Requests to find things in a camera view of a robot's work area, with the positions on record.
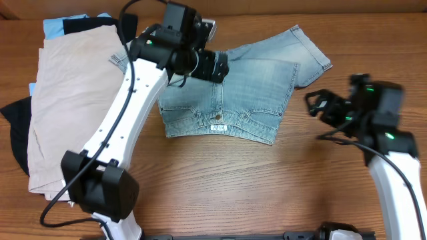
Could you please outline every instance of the wooden table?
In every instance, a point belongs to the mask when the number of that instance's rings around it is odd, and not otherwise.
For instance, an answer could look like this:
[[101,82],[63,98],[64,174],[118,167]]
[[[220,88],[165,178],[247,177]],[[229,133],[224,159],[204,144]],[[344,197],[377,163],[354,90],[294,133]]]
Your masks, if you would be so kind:
[[[314,230],[322,221],[350,223],[385,239],[376,188],[362,153],[314,137],[330,128],[311,118],[303,96],[318,89],[348,95],[348,76],[403,84],[401,129],[415,134],[421,162],[427,156],[427,15],[278,15],[217,18],[211,49],[252,43],[299,24],[334,67],[295,91],[273,146],[235,137],[167,139],[157,107],[139,136],[131,174],[140,184],[134,209],[149,235],[225,235]],[[139,28],[156,22],[146,19]],[[0,22],[0,106],[28,96],[43,46],[41,21]],[[78,239],[100,234],[95,223],[59,229],[39,224],[47,202],[29,193],[15,162],[9,124],[0,117],[0,239]],[[422,170],[427,187],[427,168]],[[47,217],[86,217],[57,204]]]

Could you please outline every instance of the back pocket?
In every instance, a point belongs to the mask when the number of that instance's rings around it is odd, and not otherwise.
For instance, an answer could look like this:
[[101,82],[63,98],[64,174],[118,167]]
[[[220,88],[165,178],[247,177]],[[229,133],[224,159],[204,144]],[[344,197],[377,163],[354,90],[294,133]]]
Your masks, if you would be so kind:
[[173,123],[195,117],[193,107],[160,107],[160,113],[164,123]]
[[282,113],[270,110],[255,109],[249,111],[248,115],[250,120],[276,130],[279,129],[280,121],[282,121]]

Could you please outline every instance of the wooden wall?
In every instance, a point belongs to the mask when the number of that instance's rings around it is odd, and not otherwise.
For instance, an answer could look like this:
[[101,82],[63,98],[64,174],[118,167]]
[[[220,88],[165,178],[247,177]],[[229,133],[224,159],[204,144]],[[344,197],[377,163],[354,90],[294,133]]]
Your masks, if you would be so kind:
[[[396,13],[421,12],[427,0],[176,0],[196,8],[203,16],[289,13]],[[8,19],[49,19],[107,12],[118,17],[128,0],[0,0],[0,13]],[[163,15],[164,6],[143,0],[130,7],[140,17]]]

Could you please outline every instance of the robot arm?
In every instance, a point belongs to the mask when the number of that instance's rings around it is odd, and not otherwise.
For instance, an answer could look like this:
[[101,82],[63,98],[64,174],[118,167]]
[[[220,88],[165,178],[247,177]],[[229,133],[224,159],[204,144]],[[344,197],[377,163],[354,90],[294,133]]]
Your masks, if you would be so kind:
[[[409,153],[389,152],[391,160],[412,185],[420,208],[423,223],[427,223],[427,210],[420,185],[420,162]],[[406,184],[397,172],[375,156],[370,161],[369,172],[374,179],[380,198],[387,239],[421,239],[415,207]]]
[[[350,80],[349,98],[323,89],[308,93],[306,103],[311,116],[322,112],[320,120],[337,128],[333,133],[342,131],[347,137],[357,137],[358,142],[327,135],[319,139],[354,144],[364,150],[365,165],[380,197],[387,240],[424,240],[427,210],[416,143],[411,133],[397,130],[404,90],[394,83],[370,81],[369,75],[353,75]],[[317,97],[314,104],[311,97]]]
[[[139,185],[126,170],[145,120],[172,76],[221,83],[228,74],[227,55],[205,50],[215,32],[215,21],[202,19],[185,5],[168,2],[163,23],[148,27],[132,41],[129,56],[135,75],[131,75],[128,65],[123,84],[99,129],[81,153],[67,151],[62,159],[68,184],[99,153],[100,145],[105,145],[90,169],[69,187],[69,196],[82,210],[106,223],[115,240],[137,240],[143,234],[132,211]],[[132,77],[133,92],[127,107],[104,143],[128,98]]]

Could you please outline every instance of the light blue denim shorts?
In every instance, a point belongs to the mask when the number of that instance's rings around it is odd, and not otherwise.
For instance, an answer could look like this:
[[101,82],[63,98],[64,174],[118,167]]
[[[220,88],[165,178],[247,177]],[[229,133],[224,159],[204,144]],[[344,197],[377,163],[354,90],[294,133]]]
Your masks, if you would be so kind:
[[[297,25],[226,53],[222,84],[189,77],[182,88],[166,87],[158,106],[167,137],[221,134],[273,144],[294,88],[332,67]],[[125,70],[123,54],[110,61]]]

